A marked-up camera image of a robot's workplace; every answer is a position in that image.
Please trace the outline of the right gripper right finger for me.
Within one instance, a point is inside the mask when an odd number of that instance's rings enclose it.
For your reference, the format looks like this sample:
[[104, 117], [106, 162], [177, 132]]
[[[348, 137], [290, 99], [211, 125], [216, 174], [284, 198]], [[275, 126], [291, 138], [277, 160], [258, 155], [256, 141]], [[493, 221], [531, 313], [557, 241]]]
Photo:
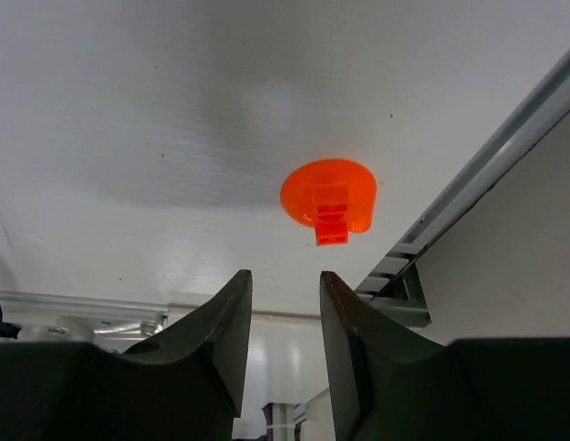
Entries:
[[335, 273], [320, 312], [339, 440], [570, 440], [570, 337], [440, 345]]

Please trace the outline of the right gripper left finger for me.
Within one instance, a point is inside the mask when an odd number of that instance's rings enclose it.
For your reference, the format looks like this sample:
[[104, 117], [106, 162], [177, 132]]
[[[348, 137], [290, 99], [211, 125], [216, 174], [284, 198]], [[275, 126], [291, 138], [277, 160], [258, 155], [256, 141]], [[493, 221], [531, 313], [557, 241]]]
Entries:
[[0, 440], [228, 440], [241, 414], [252, 274], [112, 354], [81, 342], [0, 343]]

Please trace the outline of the orange cone lego piece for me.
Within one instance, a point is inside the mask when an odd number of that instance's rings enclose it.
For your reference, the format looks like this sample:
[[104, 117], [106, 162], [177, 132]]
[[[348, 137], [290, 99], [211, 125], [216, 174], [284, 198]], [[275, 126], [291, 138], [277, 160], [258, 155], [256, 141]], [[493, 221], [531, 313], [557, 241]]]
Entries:
[[378, 183], [365, 166], [324, 159], [293, 171], [280, 189], [284, 211], [314, 231], [318, 246], [346, 244], [351, 233], [372, 225]]

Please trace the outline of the aluminium table frame rail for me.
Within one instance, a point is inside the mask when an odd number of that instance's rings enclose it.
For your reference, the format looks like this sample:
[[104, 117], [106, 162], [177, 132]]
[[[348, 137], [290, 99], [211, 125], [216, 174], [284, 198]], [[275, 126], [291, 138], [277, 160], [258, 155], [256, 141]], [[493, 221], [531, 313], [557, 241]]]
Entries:
[[570, 113], [570, 50], [358, 284], [373, 309], [412, 329], [431, 323], [416, 263]]

